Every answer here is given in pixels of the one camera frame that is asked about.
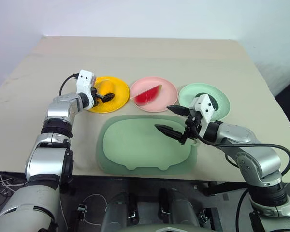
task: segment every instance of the pink plate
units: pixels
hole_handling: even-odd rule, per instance
[[[130,98],[143,93],[155,86],[162,85],[159,95],[147,105],[136,105],[148,112],[162,112],[167,110],[168,105],[174,105],[177,101],[178,92],[176,87],[161,77],[145,77],[133,83],[130,88]]]

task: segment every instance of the plate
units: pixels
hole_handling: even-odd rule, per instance
[[[133,98],[158,85],[162,85],[162,88],[156,99],[147,105],[136,105],[138,108],[156,113],[166,111],[168,105],[174,105],[176,103],[178,97],[176,87],[168,80],[154,76],[145,77],[134,82],[130,88],[130,97]]]
[[[212,121],[221,120],[230,112],[231,105],[228,97],[218,88],[204,83],[193,83],[183,87],[178,95],[179,104],[184,107],[189,107],[193,98],[198,93],[210,94],[217,101],[219,108],[214,111]]]
[[[106,103],[102,103],[101,99],[98,99],[98,105],[89,109],[94,113],[109,113],[123,107],[129,99],[129,87],[122,80],[111,77],[97,77],[94,87],[98,87],[102,81],[110,81],[114,85],[114,98]]]

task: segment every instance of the white wall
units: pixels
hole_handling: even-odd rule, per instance
[[[0,0],[0,85],[41,35],[234,39],[290,83],[290,0]]]

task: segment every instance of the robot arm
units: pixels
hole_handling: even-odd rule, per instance
[[[49,105],[41,134],[27,159],[27,183],[18,190],[0,212],[0,232],[55,232],[59,210],[59,185],[73,171],[70,144],[75,115],[97,105],[95,76],[81,70],[77,93],[55,97]]]
[[[254,230],[290,231],[290,198],[282,183],[278,154],[268,145],[261,146],[250,129],[219,121],[210,122],[214,112],[213,105],[216,104],[211,101],[210,96],[203,94],[195,97],[189,108],[169,106],[174,113],[188,117],[184,134],[165,125],[155,126],[181,144],[187,138],[197,138],[230,156],[248,183],[254,209],[250,214]]]

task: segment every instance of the light green plate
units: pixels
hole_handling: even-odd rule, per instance
[[[230,112],[231,105],[228,97],[216,87],[203,83],[193,83],[183,87],[178,95],[179,104],[189,107],[198,93],[210,94],[217,101],[219,108],[214,111],[212,121],[221,120]]]
[[[96,157],[110,174],[183,174],[196,164],[196,145],[171,139],[154,125],[165,124],[184,131],[184,121],[176,116],[116,116],[103,126],[98,137]]]

